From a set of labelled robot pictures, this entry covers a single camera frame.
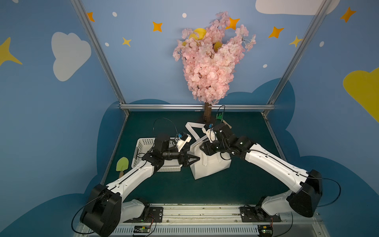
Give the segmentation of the white insulated delivery bag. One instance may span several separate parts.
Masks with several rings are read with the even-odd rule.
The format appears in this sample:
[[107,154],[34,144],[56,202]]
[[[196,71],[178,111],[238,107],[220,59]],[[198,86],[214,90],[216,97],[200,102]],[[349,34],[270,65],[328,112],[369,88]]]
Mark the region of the white insulated delivery bag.
[[190,132],[192,137],[195,138],[195,142],[190,145],[189,153],[200,157],[197,163],[190,166],[196,180],[227,169],[232,162],[230,154],[226,152],[220,151],[213,156],[207,156],[200,150],[200,145],[203,142],[209,141],[202,131],[204,125],[204,123],[186,123],[186,129]]

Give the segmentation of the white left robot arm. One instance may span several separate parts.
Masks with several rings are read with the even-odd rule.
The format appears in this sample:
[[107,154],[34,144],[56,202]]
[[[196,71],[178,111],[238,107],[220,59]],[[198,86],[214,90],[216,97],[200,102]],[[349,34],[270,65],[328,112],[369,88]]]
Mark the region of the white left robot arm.
[[189,155],[188,134],[178,135],[174,146],[167,134],[158,135],[153,146],[143,155],[141,161],[128,173],[107,185],[96,185],[82,208],[80,222],[86,225],[92,233],[108,237],[116,227],[125,221],[145,218],[147,204],[133,199],[125,202],[126,197],[146,179],[157,173],[165,161],[177,160],[184,167],[190,166],[199,157]]

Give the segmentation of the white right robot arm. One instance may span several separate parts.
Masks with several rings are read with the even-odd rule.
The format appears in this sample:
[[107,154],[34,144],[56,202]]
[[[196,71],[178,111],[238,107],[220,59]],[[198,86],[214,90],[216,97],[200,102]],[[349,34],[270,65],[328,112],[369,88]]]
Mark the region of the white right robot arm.
[[288,191],[262,197],[254,206],[253,214],[260,222],[283,212],[296,212],[311,218],[323,195],[322,177],[315,170],[298,168],[264,149],[247,136],[237,137],[226,124],[205,125],[202,131],[208,141],[200,148],[207,155],[228,153],[252,163],[277,178]]

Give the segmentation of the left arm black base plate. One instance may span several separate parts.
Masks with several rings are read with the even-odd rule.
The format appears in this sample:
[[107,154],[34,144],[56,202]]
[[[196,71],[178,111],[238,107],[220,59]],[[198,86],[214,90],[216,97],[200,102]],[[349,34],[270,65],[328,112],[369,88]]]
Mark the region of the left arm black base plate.
[[153,218],[155,222],[161,223],[163,219],[164,208],[161,206],[146,207],[142,215],[138,218],[132,218],[124,221],[125,223],[150,223]]

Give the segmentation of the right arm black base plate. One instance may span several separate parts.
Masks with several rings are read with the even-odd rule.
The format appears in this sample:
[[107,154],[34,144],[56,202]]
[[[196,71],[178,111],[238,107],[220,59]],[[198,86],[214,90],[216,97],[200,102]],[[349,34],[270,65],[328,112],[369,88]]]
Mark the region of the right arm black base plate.
[[269,216],[261,208],[256,209],[248,205],[240,206],[240,217],[243,223],[253,223],[253,222],[281,222],[279,215]]

